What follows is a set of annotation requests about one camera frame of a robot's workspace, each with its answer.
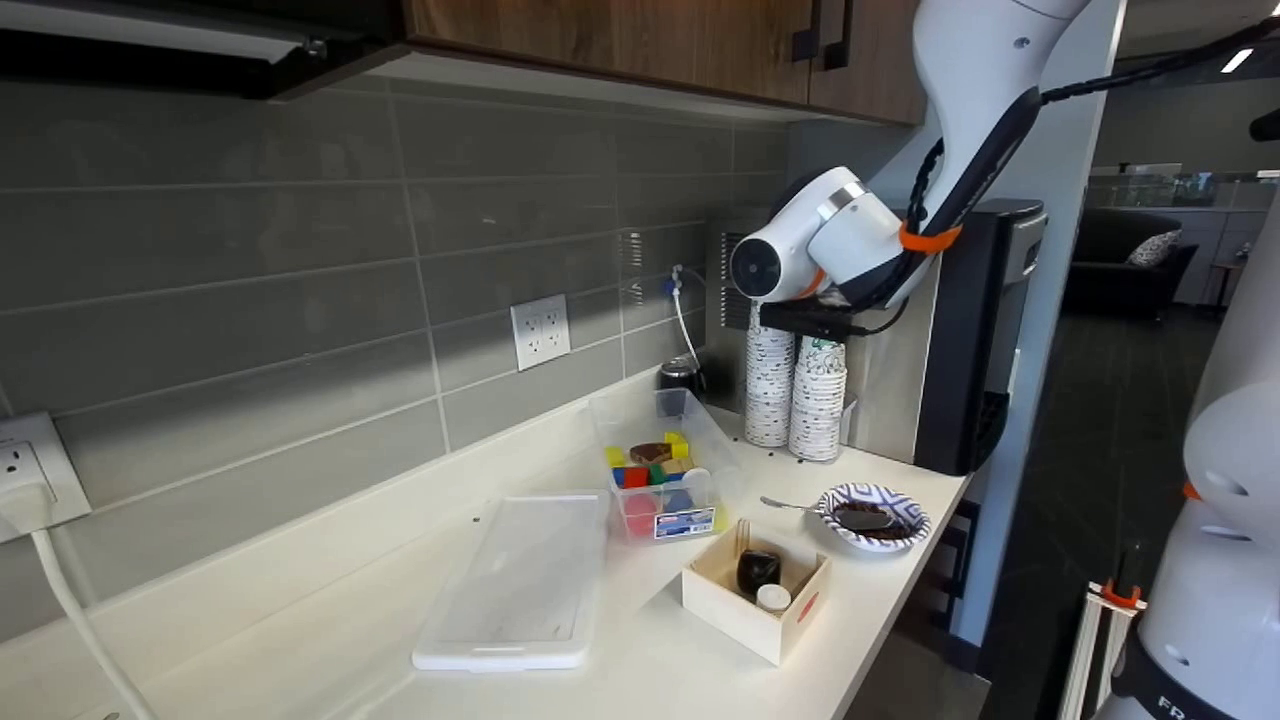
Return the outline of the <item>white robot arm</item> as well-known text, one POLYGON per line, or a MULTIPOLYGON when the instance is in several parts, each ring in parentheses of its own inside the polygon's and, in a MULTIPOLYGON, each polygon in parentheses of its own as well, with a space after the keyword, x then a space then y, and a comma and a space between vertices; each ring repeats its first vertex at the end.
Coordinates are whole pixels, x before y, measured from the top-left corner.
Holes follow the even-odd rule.
MULTIPOLYGON (((941 121, 894 209, 838 164, 733 246, 770 329, 850 341, 962 241, 1036 116, 1040 79, 1089 0, 921 0, 915 77, 941 121)), ((1102 720, 1280 720, 1280 242, 1235 280, 1185 433, 1188 498, 1102 720)))

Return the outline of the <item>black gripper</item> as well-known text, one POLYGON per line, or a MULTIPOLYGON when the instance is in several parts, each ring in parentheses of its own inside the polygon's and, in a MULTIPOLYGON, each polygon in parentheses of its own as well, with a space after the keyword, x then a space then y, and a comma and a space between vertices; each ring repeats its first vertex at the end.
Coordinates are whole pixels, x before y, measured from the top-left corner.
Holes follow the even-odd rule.
POLYGON ((796 335, 815 335, 815 341, 852 341, 852 335, 880 335, 902 319, 902 306, 894 306, 877 324, 859 324, 852 306, 846 302, 819 302, 819 299, 784 299, 784 302, 766 302, 761 324, 796 331, 796 335))

